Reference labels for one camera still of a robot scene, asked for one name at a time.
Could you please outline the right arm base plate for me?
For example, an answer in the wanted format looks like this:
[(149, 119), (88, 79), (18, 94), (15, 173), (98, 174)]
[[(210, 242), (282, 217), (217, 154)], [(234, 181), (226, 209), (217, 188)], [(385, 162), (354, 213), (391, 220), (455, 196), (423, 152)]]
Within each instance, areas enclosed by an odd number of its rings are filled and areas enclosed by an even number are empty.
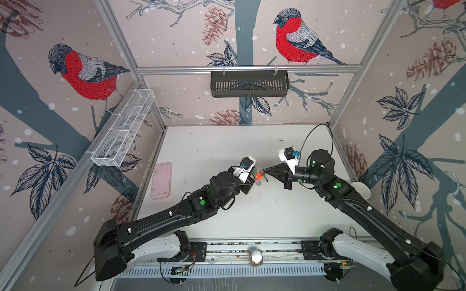
[(303, 255), (305, 261), (350, 261), (349, 258), (339, 255), (331, 243), (307, 240), (301, 241), (300, 244), (299, 253)]

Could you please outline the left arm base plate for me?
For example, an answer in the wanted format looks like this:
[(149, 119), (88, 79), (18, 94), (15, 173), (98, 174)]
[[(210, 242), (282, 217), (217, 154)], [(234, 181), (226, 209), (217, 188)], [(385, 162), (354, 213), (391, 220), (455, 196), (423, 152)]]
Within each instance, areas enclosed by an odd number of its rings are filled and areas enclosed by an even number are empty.
[(175, 263), (175, 262), (205, 262), (207, 253), (207, 243), (206, 242), (192, 242), (191, 248), (181, 249), (174, 257), (172, 258), (157, 258), (158, 263)]

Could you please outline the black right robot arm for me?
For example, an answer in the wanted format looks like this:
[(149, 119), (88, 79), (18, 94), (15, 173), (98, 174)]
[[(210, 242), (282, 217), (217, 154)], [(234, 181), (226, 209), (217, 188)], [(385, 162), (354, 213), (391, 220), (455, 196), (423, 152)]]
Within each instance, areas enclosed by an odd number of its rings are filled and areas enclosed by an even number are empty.
[(362, 226), (382, 248), (367, 245), (341, 230), (320, 236), (320, 253), (326, 258), (346, 257), (384, 276), (398, 291), (433, 291), (444, 279), (444, 252), (406, 233), (366, 202), (360, 193), (334, 173), (335, 161), (323, 149), (300, 167), (293, 148), (280, 150), (281, 164), (263, 172), (292, 189), (294, 183), (310, 184), (319, 196)]

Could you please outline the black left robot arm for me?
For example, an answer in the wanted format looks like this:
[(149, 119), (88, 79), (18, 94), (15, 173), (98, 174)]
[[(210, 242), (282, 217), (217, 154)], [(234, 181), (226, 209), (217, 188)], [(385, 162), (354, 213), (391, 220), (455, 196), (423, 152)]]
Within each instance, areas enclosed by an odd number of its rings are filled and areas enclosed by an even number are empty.
[(256, 173), (256, 166), (249, 169), (232, 166), (213, 176), (201, 189), (186, 192), (171, 208), (127, 223), (118, 223), (115, 219), (106, 221), (93, 242), (95, 279), (105, 281), (119, 275), (144, 243), (211, 218), (219, 209), (230, 209), (239, 193), (247, 194), (251, 190)]

